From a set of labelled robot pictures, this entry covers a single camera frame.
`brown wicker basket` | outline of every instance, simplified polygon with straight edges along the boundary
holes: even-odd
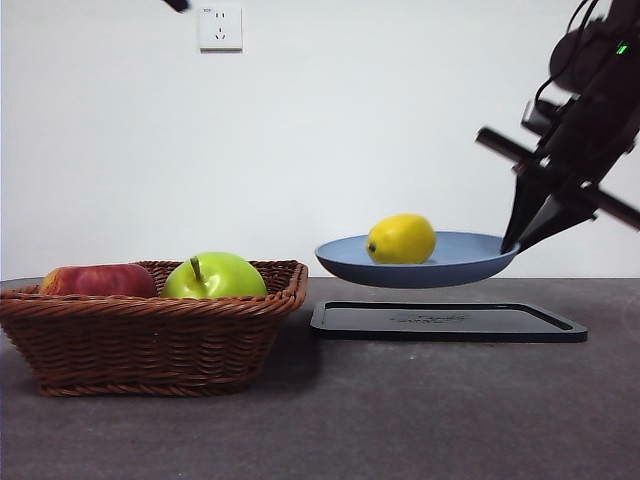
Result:
[[[158,291],[180,262],[136,262]],[[307,267],[251,262],[264,297],[218,299],[38,295],[3,291],[0,323],[43,395],[204,396],[244,390],[285,316],[302,305]]]

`electrical outlet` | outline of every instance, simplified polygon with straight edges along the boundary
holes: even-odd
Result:
[[[198,17],[200,50],[242,50],[242,8],[239,5],[204,5],[200,7]]]

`yellow lemon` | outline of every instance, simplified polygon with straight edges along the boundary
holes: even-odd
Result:
[[[375,263],[422,263],[436,247],[436,233],[422,215],[401,213],[378,222],[367,237]]]

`robotic arm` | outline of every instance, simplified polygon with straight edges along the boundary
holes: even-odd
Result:
[[[640,129],[640,0],[613,0],[606,19],[589,21],[597,3],[591,0],[580,27],[558,42],[551,76],[527,105],[522,125],[540,136],[536,150],[486,127],[478,133],[479,143],[516,162],[503,252],[516,243],[522,252],[594,219],[598,208],[640,230],[640,212],[598,188]],[[564,105],[541,100],[551,82],[573,97]]]
[[[188,0],[164,0],[168,3],[171,8],[173,8],[176,12],[183,12],[187,8],[189,8]]]

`gray table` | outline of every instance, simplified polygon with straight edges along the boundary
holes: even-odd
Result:
[[[589,340],[326,340],[308,326],[324,300],[530,303]],[[40,397],[4,342],[3,480],[640,478],[640,279],[312,278],[257,382],[225,397]]]

